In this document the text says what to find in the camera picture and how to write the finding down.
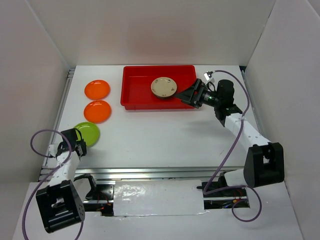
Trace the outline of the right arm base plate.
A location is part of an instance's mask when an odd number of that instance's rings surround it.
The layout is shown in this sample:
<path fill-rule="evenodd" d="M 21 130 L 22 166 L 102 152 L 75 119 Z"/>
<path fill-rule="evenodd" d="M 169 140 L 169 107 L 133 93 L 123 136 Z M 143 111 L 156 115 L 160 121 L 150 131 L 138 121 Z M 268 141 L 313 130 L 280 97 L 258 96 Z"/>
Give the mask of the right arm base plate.
<path fill-rule="evenodd" d="M 207 182 L 202 182 L 201 185 L 198 185 L 196 188 L 198 190 L 203 190 L 204 187 L 206 186 Z M 218 183 L 217 181 L 214 181 L 213 183 L 211 183 L 211 185 L 208 188 L 208 192 L 209 191 L 213 191 L 215 189 L 220 188 L 220 183 Z M 247 196 L 247 192 L 245 189 L 243 188 L 233 188 L 233 189 L 225 189 L 225 190 L 220 190 L 217 192 L 213 192 L 210 194 L 204 194 L 203 193 L 203 197 L 204 199 L 218 199 L 218 198 L 242 198 L 242 197 L 246 197 Z"/>

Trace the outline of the cream plate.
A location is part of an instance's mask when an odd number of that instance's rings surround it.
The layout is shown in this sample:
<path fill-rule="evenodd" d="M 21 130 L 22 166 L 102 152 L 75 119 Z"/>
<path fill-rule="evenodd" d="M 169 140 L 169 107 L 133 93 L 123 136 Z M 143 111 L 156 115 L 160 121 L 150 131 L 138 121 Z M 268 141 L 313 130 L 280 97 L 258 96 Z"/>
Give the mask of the cream plate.
<path fill-rule="evenodd" d="M 176 82 L 169 77 L 158 77 L 150 85 L 151 92 L 158 96 L 174 95 L 178 89 Z"/>
<path fill-rule="evenodd" d="M 172 98 L 175 98 L 175 95 L 156 95 L 156 94 L 153 94 L 153 97 L 155 99 L 159 99 L 159 100 L 169 100 L 169 99 L 172 99 Z"/>

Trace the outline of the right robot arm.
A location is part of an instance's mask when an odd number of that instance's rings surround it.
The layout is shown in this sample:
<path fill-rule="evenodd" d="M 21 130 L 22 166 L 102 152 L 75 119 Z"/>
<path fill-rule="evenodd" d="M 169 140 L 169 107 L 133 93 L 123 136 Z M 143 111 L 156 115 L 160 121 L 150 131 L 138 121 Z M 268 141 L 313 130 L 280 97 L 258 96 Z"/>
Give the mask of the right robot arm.
<path fill-rule="evenodd" d="M 281 183 L 285 179 L 284 149 L 278 142 L 263 137 L 245 118 L 245 112 L 234 103 L 234 84 L 223 79 L 217 89 L 211 90 L 197 79 L 176 98 L 195 108 L 208 105 L 214 108 L 216 118 L 223 127 L 235 135 L 234 148 L 240 143 L 247 151 L 244 167 L 226 172 L 217 185 L 219 193 L 229 196 L 235 187 L 257 188 Z"/>

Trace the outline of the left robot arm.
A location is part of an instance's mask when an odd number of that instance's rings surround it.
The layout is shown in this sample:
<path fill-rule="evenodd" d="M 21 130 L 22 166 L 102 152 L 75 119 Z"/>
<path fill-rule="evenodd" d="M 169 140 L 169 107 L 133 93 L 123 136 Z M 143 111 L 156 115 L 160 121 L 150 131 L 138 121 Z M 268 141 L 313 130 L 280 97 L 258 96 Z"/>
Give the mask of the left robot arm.
<path fill-rule="evenodd" d="M 88 200 L 97 197 L 99 187 L 89 173 L 75 176 L 81 157 L 87 154 L 87 146 L 81 132 L 71 128 L 61 132 L 62 142 L 57 145 L 54 157 L 57 167 L 45 188 L 36 192 L 35 198 L 44 229 L 53 233 L 66 227 L 83 223 L 85 207 L 74 183 L 87 179 L 81 194 Z"/>

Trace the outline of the green plate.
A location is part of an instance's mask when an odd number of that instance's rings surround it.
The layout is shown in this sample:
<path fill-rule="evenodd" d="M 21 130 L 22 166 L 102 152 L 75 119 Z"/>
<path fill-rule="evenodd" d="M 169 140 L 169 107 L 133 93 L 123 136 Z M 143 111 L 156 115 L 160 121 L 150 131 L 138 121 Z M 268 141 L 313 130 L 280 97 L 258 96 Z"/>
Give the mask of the green plate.
<path fill-rule="evenodd" d="M 88 148 L 94 146 L 100 138 L 100 129 L 92 122 L 81 122 L 74 126 L 77 140 L 83 139 Z"/>

